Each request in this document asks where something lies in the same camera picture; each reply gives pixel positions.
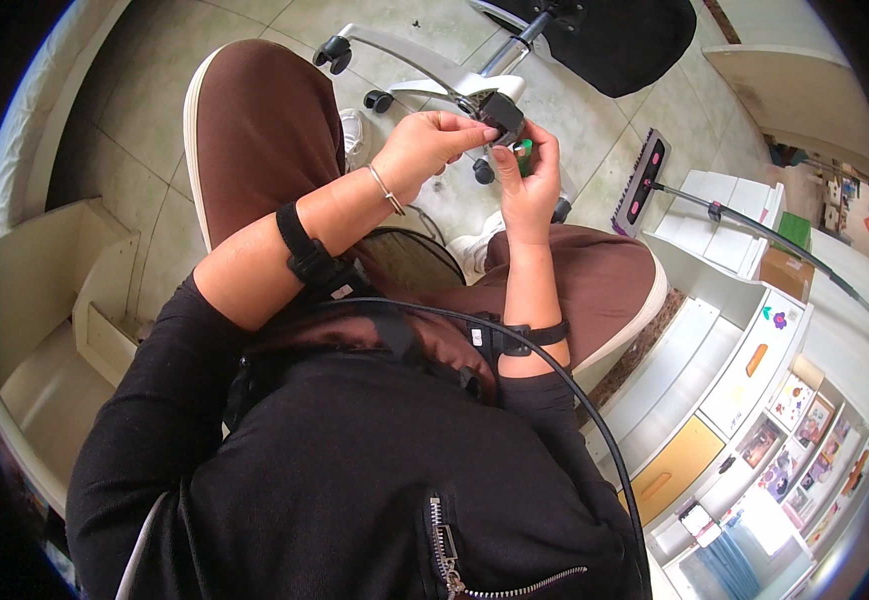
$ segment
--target white sneaker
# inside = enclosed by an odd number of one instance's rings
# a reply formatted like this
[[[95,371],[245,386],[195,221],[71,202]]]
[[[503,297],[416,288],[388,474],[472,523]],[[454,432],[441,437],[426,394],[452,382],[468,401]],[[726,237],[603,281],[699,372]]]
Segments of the white sneaker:
[[[464,272],[468,285],[485,274],[485,260],[489,255],[489,242],[494,234],[505,230],[505,220],[501,211],[493,213],[484,220],[480,235],[461,235],[448,242],[448,252]]]
[[[344,164],[347,173],[360,169],[368,162],[371,152],[371,126],[365,115],[356,108],[338,112],[341,117],[341,132],[344,134]]]

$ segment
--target yellow drawer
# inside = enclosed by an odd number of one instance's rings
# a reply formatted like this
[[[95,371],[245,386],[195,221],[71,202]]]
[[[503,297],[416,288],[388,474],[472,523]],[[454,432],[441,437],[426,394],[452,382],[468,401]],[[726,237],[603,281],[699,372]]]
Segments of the yellow drawer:
[[[631,480],[641,523],[647,525],[668,508],[724,447],[721,439],[692,415],[665,449]],[[623,491],[618,498],[621,506],[627,508]]]

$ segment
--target green lighter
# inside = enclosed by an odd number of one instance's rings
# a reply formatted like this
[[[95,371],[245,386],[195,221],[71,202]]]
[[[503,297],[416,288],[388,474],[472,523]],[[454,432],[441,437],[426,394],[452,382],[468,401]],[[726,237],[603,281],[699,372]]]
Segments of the green lighter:
[[[518,160],[518,171],[521,172],[522,179],[532,174],[532,140],[521,140],[511,147],[511,151]]]

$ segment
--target mop handle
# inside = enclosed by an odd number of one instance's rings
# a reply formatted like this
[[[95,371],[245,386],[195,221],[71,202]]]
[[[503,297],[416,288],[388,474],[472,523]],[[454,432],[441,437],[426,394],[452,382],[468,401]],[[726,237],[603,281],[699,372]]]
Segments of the mop handle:
[[[777,231],[771,229],[770,227],[764,226],[764,224],[757,222],[751,217],[745,216],[734,208],[725,206],[720,202],[709,202],[706,199],[699,198],[698,196],[692,196],[691,194],[686,194],[681,190],[669,187],[663,183],[658,183],[657,181],[652,181],[650,185],[656,190],[667,192],[671,196],[683,198],[684,200],[705,207],[708,210],[708,217],[710,217],[712,221],[721,221],[722,215],[727,214],[738,223],[748,226],[759,234],[763,234],[764,237],[770,238],[778,244],[781,244],[782,246],[787,248],[792,254],[797,255],[798,258],[801,258],[805,262],[811,263],[815,269],[821,271],[826,276],[828,276],[828,278],[830,278],[832,282],[835,282],[835,285],[837,287],[841,288],[845,294],[848,294],[851,298],[857,301],[858,304],[863,306],[864,309],[869,313],[868,302],[863,297],[861,297],[861,294],[859,294],[853,287],[849,285],[849,282],[842,279],[834,270],[831,270],[831,267],[816,258],[812,253],[808,252],[803,247],[784,237]]]

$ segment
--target office chair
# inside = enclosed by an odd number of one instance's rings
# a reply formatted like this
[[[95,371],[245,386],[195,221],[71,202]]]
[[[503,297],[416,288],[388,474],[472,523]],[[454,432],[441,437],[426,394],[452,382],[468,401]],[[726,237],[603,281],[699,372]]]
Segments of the office chair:
[[[499,129],[492,145],[518,141],[524,115],[517,102],[524,78],[512,71],[534,52],[549,63],[561,63],[601,93],[617,98],[648,86],[671,68],[691,43],[696,16],[689,0],[467,0],[512,36],[477,72],[415,42],[354,23],[318,47],[312,62],[330,63],[333,75],[351,62],[351,42],[391,54],[428,76],[395,83],[386,91],[364,96],[364,106],[386,112],[397,95],[435,98]],[[473,166],[480,184],[494,181],[485,146]],[[578,188],[561,168],[562,193],[553,223],[563,223]]]

